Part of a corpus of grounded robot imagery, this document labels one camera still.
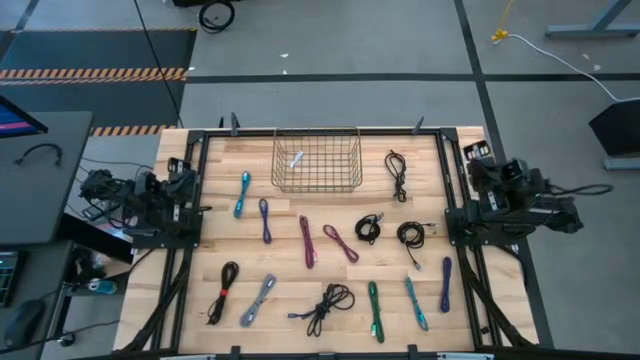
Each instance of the gray cable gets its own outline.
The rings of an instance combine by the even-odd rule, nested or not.
[[[265,276],[256,301],[254,301],[253,304],[249,306],[249,309],[247,309],[247,311],[240,318],[240,326],[249,327],[251,326],[251,324],[253,324],[256,316],[258,316],[260,305],[262,305],[262,303],[266,300],[269,291],[276,285],[276,280],[277,279],[273,274],[267,274],[267,276]]]

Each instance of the floor mat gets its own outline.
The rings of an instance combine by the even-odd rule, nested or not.
[[[177,125],[163,75],[179,109],[195,30],[149,31],[162,74],[141,30],[13,35],[0,62],[0,94],[24,110],[91,111],[96,136],[153,134]]]

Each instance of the black coiled cable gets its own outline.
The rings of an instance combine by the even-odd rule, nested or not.
[[[338,306],[339,302],[348,297],[351,297],[351,304],[345,307]],[[329,309],[331,309],[332,306],[338,310],[349,310],[355,303],[356,298],[348,287],[340,284],[329,284],[327,291],[322,294],[322,302],[316,304],[313,310],[304,314],[289,313],[287,317],[290,319],[299,317],[304,320],[313,316],[307,327],[307,336],[315,335],[318,337],[320,333],[322,333],[322,320],[324,320],[324,317],[329,313]]]
[[[407,231],[409,230],[416,231],[416,235],[411,239],[407,239]],[[407,252],[411,257],[411,261],[413,261],[413,266],[418,270],[422,269],[422,266],[418,264],[416,259],[413,258],[413,255],[411,255],[411,251],[409,251],[409,249],[419,249],[424,246],[424,228],[422,227],[422,224],[415,221],[403,223],[398,228],[396,235],[398,235],[400,242],[407,247]]]
[[[229,9],[229,12],[230,12],[229,20],[227,20],[222,25],[217,25],[217,24],[213,23],[213,21],[216,21],[218,19],[217,16],[213,19],[213,21],[209,20],[209,18],[207,18],[205,16],[205,13],[213,5],[222,5],[222,6],[226,7],[227,9]],[[209,1],[208,3],[202,5],[202,9],[200,9],[200,14],[198,14],[198,19],[200,20],[200,26],[202,27],[202,30],[204,32],[209,33],[209,34],[217,34],[217,33],[221,32],[221,31],[223,31],[224,29],[228,28],[229,25],[231,25],[231,23],[235,19],[235,17],[236,17],[236,9],[233,7],[233,5],[231,5],[231,1],[229,1],[229,0],[212,0],[212,1]]]
[[[404,160],[404,156],[393,152],[393,150],[389,151],[389,154],[384,158],[384,164],[387,166],[387,170],[389,170],[391,176],[395,179],[394,186],[396,188],[396,192],[393,196],[400,202],[406,202],[407,192],[402,188],[402,185],[404,185],[404,173],[407,171],[407,162]],[[398,169],[393,163],[394,159],[400,162],[400,169]]]
[[[218,299],[209,306],[209,311],[207,312],[207,315],[209,315],[209,321],[207,321],[207,325],[215,325],[220,321],[224,302],[227,299],[227,294],[229,293],[229,288],[236,279],[236,276],[238,276],[239,271],[240,267],[233,261],[229,261],[222,267],[222,274],[220,276],[222,289],[220,289],[220,296]]]
[[[380,236],[380,225],[378,225],[378,221],[382,219],[383,214],[376,215],[371,214],[363,217],[356,223],[356,235],[358,235],[358,240],[368,241],[369,245],[373,245],[376,242],[378,236]],[[362,228],[365,225],[370,225],[369,232],[366,234],[362,233]]]

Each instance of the white cable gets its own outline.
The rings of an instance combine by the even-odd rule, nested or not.
[[[556,59],[557,61],[559,61],[559,62],[563,63],[563,64],[564,64],[564,65],[566,65],[567,67],[569,67],[571,70],[573,70],[573,71],[577,72],[578,74],[580,74],[580,75],[584,75],[584,76],[588,77],[589,79],[591,79],[591,80],[595,81],[595,83],[596,83],[596,84],[598,84],[598,85],[600,85],[600,87],[602,88],[602,90],[604,90],[604,91],[607,93],[607,95],[609,95],[609,97],[610,97],[613,101],[615,101],[615,102],[619,102],[619,103],[620,103],[620,102],[627,102],[627,101],[636,101],[636,100],[640,100],[640,97],[628,98],[628,99],[618,99],[617,97],[615,97],[615,95],[613,95],[613,94],[611,93],[611,91],[609,91],[609,89],[607,89],[607,87],[606,87],[606,86],[604,86],[604,84],[602,84],[598,79],[596,79],[595,77],[593,77],[591,74],[588,74],[588,73],[586,73],[586,72],[584,72],[584,71],[581,71],[581,70],[577,69],[575,66],[573,66],[573,65],[569,64],[568,62],[566,62],[566,61],[562,60],[562,59],[561,59],[561,58],[559,58],[558,56],[556,56],[556,55],[554,55],[554,54],[552,54],[552,53],[550,53],[550,52],[547,52],[547,51],[544,51],[544,50],[540,49],[539,47],[537,47],[537,46],[533,45],[529,40],[527,40],[527,39],[523,38],[523,37],[522,37],[522,36],[520,36],[520,35],[516,35],[516,34],[509,34],[509,35],[507,35],[507,37],[512,37],[512,38],[519,39],[520,41],[524,42],[525,44],[527,44],[527,45],[531,46],[531,47],[532,47],[534,50],[536,50],[537,52],[539,52],[539,53],[541,53],[541,54],[544,54],[544,55],[547,55],[547,56],[549,56],[549,57],[552,57],[552,58]],[[496,41],[494,44],[495,44],[495,45],[498,45],[498,44],[500,43],[500,41],[502,41],[502,40],[498,40],[498,41]]]

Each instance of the blue cable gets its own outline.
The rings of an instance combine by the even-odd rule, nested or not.
[[[242,216],[242,206],[244,205],[244,196],[247,194],[247,189],[249,188],[249,183],[251,182],[251,174],[248,171],[242,173],[242,193],[240,194],[240,198],[238,199],[238,203],[236,204],[236,208],[233,209],[233,216],[236,219],[240,219]]]
[[[429,324],[427,324],[427,319],[424,317],[422,310],[420,310],[420,305],[418,305],[418,298],[416,297],[416,292],[413,290],[413,283],[411,282],[411,278],[407,276],[404,279],[404,285],[407,287],[407,292],[409,292],[409,297],[411,298],[411,302],[413,303],[413,311],[416,314],[418,325],[422,330],[429,331]]]
[[[449,312],[449,280],[451,279],[451,258],[445,256],[442,260],[442,298],[440,300],[440,311]]]
[[[264,220],[264,230],[262,231],[262,240],[265,244],[271,244],[271,231],[267,225],[267,216],[269,215],[269,203],[265,199],[260,199],[258,203],[260,205],[260,214],[262,214],[262,220]]]

